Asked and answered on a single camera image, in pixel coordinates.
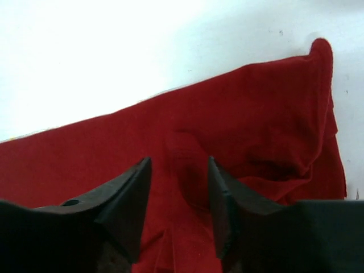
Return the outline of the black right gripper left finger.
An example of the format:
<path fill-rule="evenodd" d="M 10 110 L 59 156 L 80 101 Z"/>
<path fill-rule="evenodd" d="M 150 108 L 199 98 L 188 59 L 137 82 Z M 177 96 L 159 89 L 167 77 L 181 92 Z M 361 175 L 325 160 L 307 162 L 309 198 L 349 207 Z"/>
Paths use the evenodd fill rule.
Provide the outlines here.
<path fill-rule="evenodd" d="M 38 208 L 1 201 L 2 272 L 99 272 L 139 259 L 152 161 L 65 201 Z"/>

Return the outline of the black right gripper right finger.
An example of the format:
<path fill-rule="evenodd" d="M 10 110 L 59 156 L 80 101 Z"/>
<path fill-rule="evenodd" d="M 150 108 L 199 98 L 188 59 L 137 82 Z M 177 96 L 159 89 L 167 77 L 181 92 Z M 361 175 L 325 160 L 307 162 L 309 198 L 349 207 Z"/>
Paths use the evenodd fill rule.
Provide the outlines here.
<path fill-rule="evenodd" d="M 208 162 L 223 272 L 362 272 L 363 201 L 271 201 Z"/>

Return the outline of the dark red t shirt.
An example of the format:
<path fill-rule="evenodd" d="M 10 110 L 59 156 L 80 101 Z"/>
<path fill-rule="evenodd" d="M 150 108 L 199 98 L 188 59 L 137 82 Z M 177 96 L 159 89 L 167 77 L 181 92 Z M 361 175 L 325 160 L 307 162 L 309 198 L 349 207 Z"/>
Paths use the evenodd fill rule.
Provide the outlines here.
<path fill-rule="evenodd" d="M 341 200 L 345 174 L 332 100 L 333 54 L 250 64 L 116 113 L 1 144 L 1 198 L 59 204 L 143 157 L 152 183 L 132 272 L 220 272 L 208 159 L 280 204 Z"/>

